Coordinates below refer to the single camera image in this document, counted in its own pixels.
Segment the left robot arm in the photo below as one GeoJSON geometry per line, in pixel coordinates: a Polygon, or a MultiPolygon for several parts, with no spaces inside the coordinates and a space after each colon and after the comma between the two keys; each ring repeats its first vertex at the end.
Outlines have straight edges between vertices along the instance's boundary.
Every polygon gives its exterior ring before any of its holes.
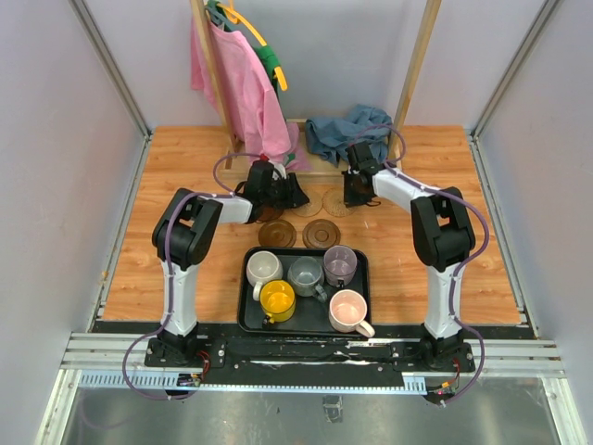
{"type": "Polygon", "coordinates": [[[251,164],[245,181],[227,194],[178,189],[152,234],[164,275],[164,310],[154,356],[181,367],[198,358],[196,285],[200,263],[208,255],[217,228],[226,223],[250,224],[264,210],[288,210],[309,203],[297,175],[269,160],[251,164]]]}

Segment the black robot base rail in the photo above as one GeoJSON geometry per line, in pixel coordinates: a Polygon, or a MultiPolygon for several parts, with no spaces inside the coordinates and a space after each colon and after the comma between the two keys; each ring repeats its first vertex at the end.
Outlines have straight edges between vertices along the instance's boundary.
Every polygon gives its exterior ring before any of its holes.
{"type": "Polygon", "coordinates": [[[151,337],[133,344],[125,342],[118,359],[128,377],[141,368],[180,369],[180,380],[190,380],[190,371],[204,369],[210,385],[248,388],[382,388],[398,390],[406,373],[428,375],[432,386],[421,393],[448,391],[460,375],[479,375],[480,350],[464,343],[445,357],[431,356],[423,342],[385,343],[345,337],[306,337],[249,334],[236,324],[201,324],[189,358],[162,340],[151,337]]]}

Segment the woven rattan coaster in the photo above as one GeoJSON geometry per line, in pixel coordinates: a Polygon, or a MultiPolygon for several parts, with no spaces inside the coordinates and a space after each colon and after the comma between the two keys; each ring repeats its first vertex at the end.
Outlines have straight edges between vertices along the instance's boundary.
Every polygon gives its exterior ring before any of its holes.
{"type": "Polygon", "coordinates": [[[347,217],[356,211],[356,208],[346,206],[344,191],[339,187],[332,187],[324,192],[322,206],[328,214],[336,218],[347,217]]]}
{"type": "Polygon", "coordinates": [[[311,189],[307,190],[306,194],[309,202],[295,209],[291,209],[296,216],[302,218],[313,217],[322,209],[322,195],[318,191],[311,189]]]}

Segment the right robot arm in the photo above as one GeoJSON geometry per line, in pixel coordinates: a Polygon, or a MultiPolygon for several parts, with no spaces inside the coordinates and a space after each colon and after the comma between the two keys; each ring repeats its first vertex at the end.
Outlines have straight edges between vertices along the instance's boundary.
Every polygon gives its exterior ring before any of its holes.
{"type": "Polygon", "coordinates": [[[422,324],[422,364],[439,371],[463,346],[459,324],[461,280],[475,247],[475,235],[459,189],[438,189],[380,163],[366,143],[347,149],[344,202],[362,206],[373,198],[391,201],[411,217],[412,242],[426,267],[428,310],[422,324]]]}

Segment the brown wooden coaster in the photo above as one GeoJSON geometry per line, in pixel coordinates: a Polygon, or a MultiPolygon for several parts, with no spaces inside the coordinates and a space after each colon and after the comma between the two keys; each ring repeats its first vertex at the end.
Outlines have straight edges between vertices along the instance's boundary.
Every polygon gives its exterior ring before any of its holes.
{"type": "Polygon", "coordinates": [[[257,223],[267,223],[280,219],[284,214],[283,210],[274,208],[265,208],[259,217],[256,219],[257,223]]]}
{"type": "Polygon", "coordinates": [[[296,243],[297,230],[286,220],[265,222],[259,229],[258,240],[266,248],[291,248],[296,243]]]}
{"type": "Polygon", "coordinates": [[[341,232],[335,223],[317,219],[305,226],[302,239],[307,248],[331,248],[340,244],[341,232]]]}

